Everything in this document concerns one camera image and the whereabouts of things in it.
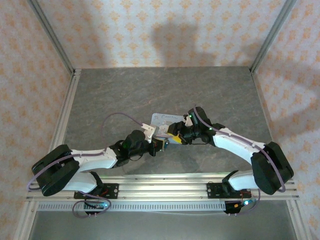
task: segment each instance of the gray marble surface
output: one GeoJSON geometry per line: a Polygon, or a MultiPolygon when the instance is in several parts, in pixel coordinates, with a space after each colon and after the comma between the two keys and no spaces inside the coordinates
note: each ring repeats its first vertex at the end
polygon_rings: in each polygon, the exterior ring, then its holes
{"type": "MultiPolygon", "coordinates": [[[[150,67],[83,69],[72,105],[65,143],[71,149],[102,149],[140,127],[124,112],[149,124],[153,113],[183,115],[197,104],[212,123],[249,139],[271,140],[247,67],[150,67]]],[[[123,167],[99,169],[101,176],[123,174],[217,173],[248,170],[232,153],[209,145],[171,144],[156,157],[145,154],[123,167]]]]}
{"type": "Polygon", "coordinates": [[[218,211],[178,213],[108,211],[83,220],[67,211],[38,211],[29,240],[297,239],[286,201],[261,201],[239,217],[218,211]]]}

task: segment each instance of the metal frame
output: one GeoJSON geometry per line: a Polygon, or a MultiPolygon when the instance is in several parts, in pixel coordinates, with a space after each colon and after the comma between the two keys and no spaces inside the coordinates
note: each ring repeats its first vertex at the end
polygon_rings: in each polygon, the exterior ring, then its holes
{"type": "MultiPolygon", "coordinates": [[[[53,136],[49,151],[64,142],[67,123],[77,90],[77,85],[81,75],[81,69],[75,71],[70,81],[68,93],[65,103],[61,109],[60,118],[56,125],[55,134],[53,136]]],[[[132,202],[179,202],[187,201],[209,202],[206,183],[221,182],[227,173],[185,173],[185,174],[149,174],[149,175],[124,175],[103,177],[104,183],[119,183],[118,199],[112,200],[116,203],[132,203],[132,202]]],[[[301,203],[297,192],[296,185],[293,180],[286,184],[287,191],[285,193],[276,192],[274,195],[261,193],[262,201],[283,200],[286,201],[292,224],[298,240],[312,240],[311,232],[306,218],[301,209],[301,203]]],[[[36,211],[39,203],[47,202],[74,202],[72,191],[59,192],[51,197],[44,197],[41,192],[29,192],[23,207],[22,216],[20,218],[15,240],[28,239],[36,211]]]]}
{"type": "Polygon", "coordinates": [[[259,65],[261,64],[262,60],[266,56],[271,44],[273,43],[274,39],[278,35],[278,32],[280,31],[282,25],[286,21],[289,13],[291,12],[292,8],[294,7],[297,0],[286,0],[279,15],[277,16],[276,20],[274,21],[274,24],[272,25],[268,35],[266,36],[266,39],[264,40],[257,56],[255,57],[251,67],[250,72],[254,73],[259,65]]]}
{"type": "MultiPolygon", "coordinates": [[[[40,201],[38,212],[72,212],[77,201],[40,201]]],[[[101,207],[105,203],[91,203],[101,207]]],[[[77,204],[77,212],[96,212],[97,209],[85,204],[77,204]]],[[[225,211],[224,201],[112,201],[108,212],[199,212],[225,211]]]]}
{"type": "MultiPolygon", "coordinates": [[[[74,72],[72,64],[63,50],[56,34],[54,33],[48,19],[46,18],[43,10],[41,9],[37,0],[27,0],[32,10],[38,17],[41,25],[43,26],[46,34],[52,41],[56,51],[61,57],[65,67],[70,74],[74,72]]],[[[270,32],[261,46],[259,53],[257,54],[250,72],[252,78],[254,73],[261,64],[263,58],[268,52],[272,42],[277,36],[283,23],[288,17],[294,4],[297,0],[286,0],[284,3],[276,21],[270,29],[270,32]]],[[[68,119],[75,97],[77,85],[81,75],[81,69],[76,69],[68,88],[68,92],[61,108],[60,117],[56,124],[55,133],[52,138],[49,152],[58,145],[64,142],[65,133],[67,129],[68,119]]],[[[207,198],[206,183],[221,182],[226,173],[186,173],[186,174],[152,174],[152,175],[125,175],[125,176],[113,176],[104,177],[102,181],[104,183],[119,183],[118,199],[113,202],[126,204],[126,203],[138,203],[138,202],[165,202],[165,201],[188,201],[190,203],[209,202],[211,199],[207,198]]],[[[298,240],[312,240],[312,235],[308,226],[306,217],[301,211],[301,202],[299,195],[293,180],[288,181],[285,184],[287,191],[285,193],[275,193],[274,195],[267,195],[262,193],[261,200],[283,200],[286,201],[287,207],[290,213],[291,221],[295,230],[295,234],[298,240]]],[[[36,212],[39,203],[43,202],[72,202],[73,192],[64,191],[59,192],[51,197],[43,197],[40,192],[29,192],[24,202],[24,206],[21,212],[21,217],[14,235],[15,240],[28,239],[31,233],[32,225],[36,216],[36,212]]]]}
{"type": "Polygon", "coordinates": [[[65,68],[69,72],[70,75],[74,73],[74,68],[65,52],[63,49],[61,43],[59,42],[59,39],[57,35],[54,32],[54,29],[52,28],[51,24],[49,23],[44,11],[42,10],[38,0],[27,0],[29,3],[30,7],[32,8],[34,14],[38,18],[39,22],[41,23],[43,30],[49,37],[50,41],[52,42],[55,50],[57,51],[58,55],[60,56],[65,68]]]}

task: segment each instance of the floor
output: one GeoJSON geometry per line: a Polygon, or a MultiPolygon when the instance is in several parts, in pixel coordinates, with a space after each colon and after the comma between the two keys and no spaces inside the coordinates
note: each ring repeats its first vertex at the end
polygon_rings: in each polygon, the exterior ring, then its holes
{"type": "MultiPolygon", "coordinates": [[[[153,113],[183,115],[201,106],[212,123],[259,142],[271,136],[247,67],[148,67],[83,69],[72,105],[65,143],[93,150],[124,140],[139,126],[124,112],[149,124],[153,113]]],[[[209,145],[171,144],[156,157],[145,154],[123,167],[96,170],[101,176],[124,174],[217,173],[248,170],[232,153],[209,145]]]]}

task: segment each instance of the wall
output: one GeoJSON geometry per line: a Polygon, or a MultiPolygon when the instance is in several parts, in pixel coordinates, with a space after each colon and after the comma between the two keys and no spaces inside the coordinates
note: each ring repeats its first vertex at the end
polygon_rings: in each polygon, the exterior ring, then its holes
{"type": "Polygon", "coordinates": [[[0,239],[15,233],[70,76],[26,0],[0,2],[0,239]]]}
{"type": "Polygon", "coordinates": [[[112,68],[250,66],[285,1],[39,2],[75,68],[112,68]]]}
{"type": "Polygon", "coordinates": [[[320,236],[320,8],[300,0],[257,72],[273,138],[295,170],[310,228],[320,236]]]}

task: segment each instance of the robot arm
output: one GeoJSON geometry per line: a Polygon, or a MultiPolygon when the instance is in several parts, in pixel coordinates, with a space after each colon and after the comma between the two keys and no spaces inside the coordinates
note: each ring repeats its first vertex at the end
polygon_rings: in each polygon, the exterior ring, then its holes
{"type": "Polygon", "coordinates": [[[226,181],[228,186],[224,186],[228,191],[259,188],[272,195],[294,175],[277,143],[256,142],[232,132],[219,123],[211,124],[201,107],[190,109],[188,115],[184,115],[184,121],[168,127],[168,133],[180,144],[192,144],[194,139],[201,138],[204,143],[228,150],[247,161],[252,170],[229,174],[226,181]]]}
{"type": "MultiPolygon", "coordinates": [[[[96,173],[87,171],[120,167],[133,156],[145,153],[155,156],[168,146],[167,139],[156,137],[157,127],[144,123],[141,127],[144,132],[134,130],[125,140],[102,150],[80,151],[71,150],[67,145],[58,146],[32,167],[42,194],[51,196],[61,190],[71,190],[98,195],[101,180],[96,173]],[[65,156],[69,156],[67,160],[52,165],[65,156]]],[[[261,150],[271,157],[284,183],[294,174],[278,144],[255,142],[233,133],[219,123],[211,124],[201,107],[188,111],[184,121],[171,124],[167,133],[182,145],[192,144],[193,140],[201,138],[204,143],[230,151],[252,165],[250,171],[234,171],[226,176],[217,190],[223,192],[224,196],[242,189],[257,188],[272,195],[281,187],[275,170],[261,150]]]]}

